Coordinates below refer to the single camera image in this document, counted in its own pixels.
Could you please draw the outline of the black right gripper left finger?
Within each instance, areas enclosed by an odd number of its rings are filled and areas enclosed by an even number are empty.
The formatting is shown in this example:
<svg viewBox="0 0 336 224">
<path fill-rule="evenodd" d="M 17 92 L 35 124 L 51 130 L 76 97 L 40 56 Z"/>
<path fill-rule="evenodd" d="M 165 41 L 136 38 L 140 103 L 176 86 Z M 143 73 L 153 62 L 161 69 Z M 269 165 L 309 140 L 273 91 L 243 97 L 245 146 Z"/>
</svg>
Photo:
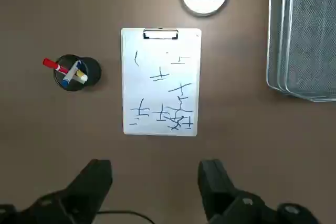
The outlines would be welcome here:
<svg viewBox="0 0 336 224">
<path fill-rule="evenodd" d="M 112 185 L 109 160 L 91 160 L 64 189 L 18 211 L 1 204 L 1 223 L 92 223 Z"/>
</svg>

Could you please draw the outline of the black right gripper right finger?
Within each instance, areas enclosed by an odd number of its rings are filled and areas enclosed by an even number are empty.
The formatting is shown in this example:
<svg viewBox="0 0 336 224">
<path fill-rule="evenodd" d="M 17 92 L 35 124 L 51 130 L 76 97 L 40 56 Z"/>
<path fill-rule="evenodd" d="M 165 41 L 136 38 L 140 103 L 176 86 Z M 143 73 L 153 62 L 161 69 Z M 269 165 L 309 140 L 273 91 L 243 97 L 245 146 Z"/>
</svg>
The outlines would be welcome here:
<svg viewBox="0 0 336 224">
<path fill-rule="evenodd" d="M 319 223 L 306 207 L 283 203 L 276 210 L 257 195 L 236 188 L 218 159 L 200 161 L 198 187 L 207 223 Z"/>
</svg>

